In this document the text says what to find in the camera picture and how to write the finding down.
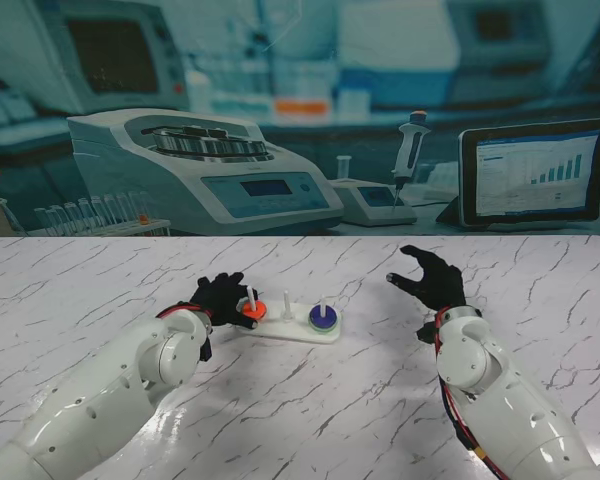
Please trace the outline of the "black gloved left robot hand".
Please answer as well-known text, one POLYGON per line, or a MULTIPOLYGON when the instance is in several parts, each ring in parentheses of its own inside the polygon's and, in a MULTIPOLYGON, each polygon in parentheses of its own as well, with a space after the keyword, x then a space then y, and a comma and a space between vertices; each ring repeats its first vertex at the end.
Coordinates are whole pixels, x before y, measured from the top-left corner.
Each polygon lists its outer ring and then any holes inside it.
POLYGON ((242 272, 223 272, 213 280, 201 277, 189 303, 205 311, 213 326, 231 324, 253 330, 256 321, 243 314, 238 307, 239 303, 248 297, 243 279, 242 272))

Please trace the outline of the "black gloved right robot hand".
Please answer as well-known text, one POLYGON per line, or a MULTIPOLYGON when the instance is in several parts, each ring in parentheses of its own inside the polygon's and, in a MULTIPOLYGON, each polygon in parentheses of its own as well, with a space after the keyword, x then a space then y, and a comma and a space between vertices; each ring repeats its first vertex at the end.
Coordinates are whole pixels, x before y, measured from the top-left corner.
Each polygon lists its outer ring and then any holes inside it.
POLYGON ((423 270, 423 276, 415 281, 391 272, 386 275, 390 284, 434 311, 467 305, 462 273, 456 266, 449 265, 433 252, 413 245, 401 247, 400 251, 417 261, 423 270))

